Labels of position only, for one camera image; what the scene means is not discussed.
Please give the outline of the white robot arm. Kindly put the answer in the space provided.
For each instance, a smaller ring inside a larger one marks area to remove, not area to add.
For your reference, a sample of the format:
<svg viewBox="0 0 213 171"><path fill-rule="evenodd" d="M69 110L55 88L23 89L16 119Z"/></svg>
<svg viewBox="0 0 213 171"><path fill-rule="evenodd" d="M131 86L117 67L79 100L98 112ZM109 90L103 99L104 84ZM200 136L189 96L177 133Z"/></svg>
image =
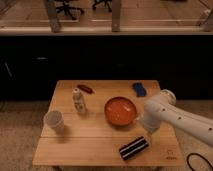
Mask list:
<svg viewBox="0 0 213 171"><path fill-rule="evenodd" d="M173 92L161 90L144 101L144 113L138 118L139 123L153 134L162 122L166 122L213 147L213 119L182 110L175 103Z"/></svg>

